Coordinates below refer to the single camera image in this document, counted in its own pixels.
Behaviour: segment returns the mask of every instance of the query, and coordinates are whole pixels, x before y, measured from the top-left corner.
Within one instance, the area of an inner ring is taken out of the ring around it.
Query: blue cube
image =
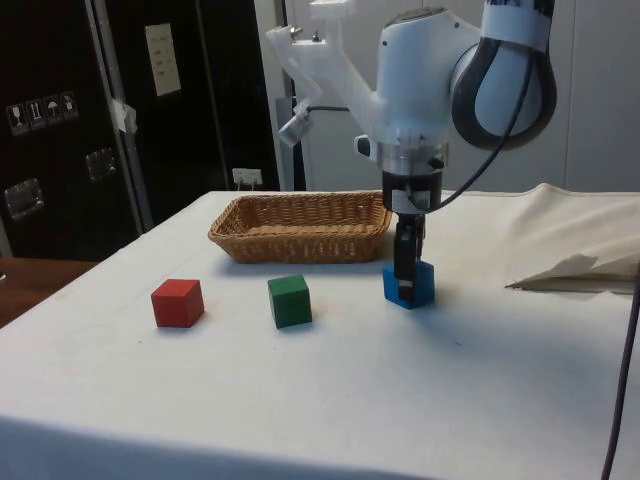
[[[415,299],[413,303],[400,300],[398,279],[394,275],[393,265],[387,265],[382,272],[384,296],[390,302],[412,310],[432,303],[436,298],[435,274],[433,265],[418,262],[416,265]]]

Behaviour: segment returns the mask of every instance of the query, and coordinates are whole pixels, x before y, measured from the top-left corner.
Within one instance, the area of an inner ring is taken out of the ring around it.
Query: wall outlet
[[[236,185],[262,185],[262,170],[259,168],[234,168],[232,173]]]

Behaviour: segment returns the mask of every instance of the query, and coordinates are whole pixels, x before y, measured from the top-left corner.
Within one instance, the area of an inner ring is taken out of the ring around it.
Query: black cable
[[[633,354],[633,344],[636,338],[636,329],[638,328],[638,316],[640,315],[640,264],[636,274],[636,286],[633,292],[633,303],[631,305],[631,315],[629,316],[629,327],[627,328],[627,338],[624,342],[622,351],[622,363],[620,365],[620,377],[618,380],[618,393],[616,395],[616,404],[613,411],[613,423],[611,425],[611,436],[609,438],[609,448],[607,449],[607,457],[604,461],[602,469],[602,480],[609,480],[611,469],[613,467],[613,459],[616,456],[618,448],[618,438],[620,437],[620,425],[622,424],[622,410],[624,409],[624,397],[627,391],[627,379],[629,377],[629,368],[631,366],[631,356]]]
[[[323,105],[320,105],[317,107],[309,107],[307,110],[309,112],[315,112],[318,110],[325,111],[325,112],[348,112],[349,111],[349,109],[346,107],[325,107]]]
[[[464,185],[462,185],[462,187],[460,187],[453,195],[451,195],[449,198],[447,198],[444,202],[440,203],[439,205],[436,205],[433,208],[428,209],[427,212],[426,212],[427,214],[436,212],[436,211],[446,207],[447,205],[450,205],[451,202],[453,202],[460,195],[462,195],[464,192],[466,192],[469,189],[469,187],[471,187],[471,185],[473,185],[476,182],[476,180],[478,180],[478,178],[480,178],[480,176],[487,170],[487,168],[489,168],[491,166],[493,161],[500,154],[500,152],[502,151],[502,149],[506,145],[507,141],[509,140],[509,137],[511,136],[511,132],[513,131],[513,127],[515,127],[516,122],[518,121],[518,117],[520,116],[520,112],[522,111],[522,105],[524,104],[524,100],[527,97],[527,92],[529,91],[529,85],[531,83],[531,77],[532,77],[532,73],[533,73],[534,56],[535,56],[535,52],[533,50],[531,50],[529,52],[529,57],[527,59],[527,70],[525,72],[524,82],[522,83],[522,88],[520,90],[520,96],[518,97],[518,103],[516,103],[516,106],[513,109],[513,114],[511,115],[511,120],[509,120],[509,124],[507,125],[507,128],[506,128],[504,134],[502,135],[502,138],[500,138],[500,141],[498,142],[498,144],[493,149],[493,152],[491,152],[491,155],[489,155],[489,157],[480,166],[480,168],[476,171],[476,173],[474,173],[471,176],[471,178],[469,178],[469,180],[467,180],[464,183]],[[413,194],[412,193],[409,195],[409,200],[419,210],[425,210],[425,209],[421,209],[415,203],[415,200],[413,198]]]

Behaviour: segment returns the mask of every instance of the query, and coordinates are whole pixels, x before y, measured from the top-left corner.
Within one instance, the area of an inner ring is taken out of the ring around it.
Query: wicker basket
[[[390,221],[380,192],[252,195],[229,204],[209,239],[238,263],[362,263]]]

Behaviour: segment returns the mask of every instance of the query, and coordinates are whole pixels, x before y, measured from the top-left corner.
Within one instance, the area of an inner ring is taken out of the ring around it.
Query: red cube
[[[204,313],[199,280],[167,280],[151,294],[158,327],[190,328]]]

